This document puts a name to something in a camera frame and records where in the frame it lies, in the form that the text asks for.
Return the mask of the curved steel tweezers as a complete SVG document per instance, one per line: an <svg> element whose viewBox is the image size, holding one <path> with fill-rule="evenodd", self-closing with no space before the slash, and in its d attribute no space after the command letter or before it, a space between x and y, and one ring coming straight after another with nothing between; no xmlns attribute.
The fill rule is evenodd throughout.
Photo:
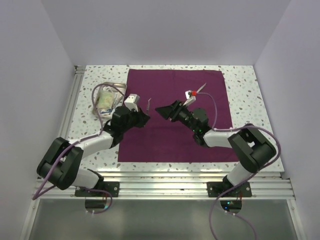
<svg viewBox="0 0 320 240"><path fill-rule="evenodd" d="M146 107L146 111L147 111L147 112L148 112L149 109L150 109L151 99L152 99L152 98L149 98L148 101L147 101L147 107Z"/></svg>

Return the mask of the purple cloth mat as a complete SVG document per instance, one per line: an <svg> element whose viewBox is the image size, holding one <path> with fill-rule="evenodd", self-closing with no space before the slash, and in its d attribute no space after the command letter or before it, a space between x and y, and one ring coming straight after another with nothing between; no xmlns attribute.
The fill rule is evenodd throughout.
<svg viewBox="0 0 320 240"><path fill-rule="evenodd" d="M209 124L218 129L232 127L224 76L217 70L139 70L130 69L127 93L139 95L145 110L151 98L150 120L142 128L132 128L119 144L120 163L229 163L237 162L234 151L226 147L205 148L193 139L193 132L180 122L163 119L155 108L176 100L184 102L185 92L206 86L188 109L205 109Z"/></svg>

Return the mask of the clear pouch with blue label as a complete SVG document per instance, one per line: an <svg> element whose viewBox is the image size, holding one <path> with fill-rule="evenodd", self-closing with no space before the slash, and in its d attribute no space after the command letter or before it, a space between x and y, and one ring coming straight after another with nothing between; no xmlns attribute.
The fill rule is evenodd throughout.
<svg viewBox="0 0 320 240"><path fill-rule="evenodd" d="M114 112L113 108L100 108L99 113L102 117L107 118L111 116Z"/></svg>

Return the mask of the stainless steel tray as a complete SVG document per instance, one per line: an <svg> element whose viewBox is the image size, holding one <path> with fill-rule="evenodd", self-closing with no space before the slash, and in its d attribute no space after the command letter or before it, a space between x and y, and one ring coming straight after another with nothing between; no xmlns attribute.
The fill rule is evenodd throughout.
<svg viewBox="0 0 320 240"><path fill-rule="evenodd" d="M93 102L101 118L108 120L116 107L124 102L127 84L123 82L104 82L93 94Z"/></svg>

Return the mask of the green-print glove bag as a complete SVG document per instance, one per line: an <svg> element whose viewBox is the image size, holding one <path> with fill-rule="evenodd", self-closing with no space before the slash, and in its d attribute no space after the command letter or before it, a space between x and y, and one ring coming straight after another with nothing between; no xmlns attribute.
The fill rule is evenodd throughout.
<svg viewBox="0 0 320 240"><path fill-rule="evenodd" d="M112 91L102 91L97 102L97 108L110 109L113 106L114 95Z"/></svg>

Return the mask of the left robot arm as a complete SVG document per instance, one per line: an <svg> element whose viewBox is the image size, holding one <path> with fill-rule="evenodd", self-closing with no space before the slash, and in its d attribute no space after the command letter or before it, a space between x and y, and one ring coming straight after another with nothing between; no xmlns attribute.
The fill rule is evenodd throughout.
<svg viewBox="0 0 320 240"><path fill-rule="evenodd" d="M123 140L125 132L144 127L149 119L150 116L141 108L117 107L102 132L75 141L56 138L39 163L36 173L60 190L74 186L86 188L92 196L99 196L104 190L103 178L93 170L80 168L82 160L115 147Z"/></svg>

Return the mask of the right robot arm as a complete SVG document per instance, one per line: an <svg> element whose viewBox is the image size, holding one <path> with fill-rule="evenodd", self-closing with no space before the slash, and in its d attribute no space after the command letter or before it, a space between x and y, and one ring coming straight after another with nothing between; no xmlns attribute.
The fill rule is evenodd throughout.
<svg viewBox="0 0 320 240"><path fill-rule="evenodd" d="M165 120L180 122L193 131L195 142L206 148L230 148L239 163L213 189L227 196L235 196L241 186L260 170L275 162L281 153L276 137L264 128L248 123L239 128L217 129L209 126L209 118L203 108L188 110L180 101L157 107L155 111Z"/></svg>

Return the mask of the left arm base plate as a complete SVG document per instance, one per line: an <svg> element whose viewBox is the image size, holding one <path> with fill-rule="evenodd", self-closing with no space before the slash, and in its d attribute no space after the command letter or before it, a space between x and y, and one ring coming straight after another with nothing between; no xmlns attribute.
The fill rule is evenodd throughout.
<svg viewBox="0 0 320 240"><path fill-rule="evenodd" d="M74 195L76 197L118 197L120 191L120 183L118 181L98 182L94 188L77 187Z"/></svg>

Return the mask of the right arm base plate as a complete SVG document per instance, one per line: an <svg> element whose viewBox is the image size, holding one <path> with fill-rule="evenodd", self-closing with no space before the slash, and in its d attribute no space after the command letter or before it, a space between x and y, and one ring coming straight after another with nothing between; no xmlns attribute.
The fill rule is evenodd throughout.
<svg viewBox="0 0 320 240"><path fill-rule="evenodd" d="M252 190L251 185L249 182L245 182L240 186L234 187L230 184L227 184L222 181L209 181L206 183L206 189L208 197L210 198L216 198L220 196L221 197L231 197L231 198L237 198L237 197L252 197Z"/></svg>

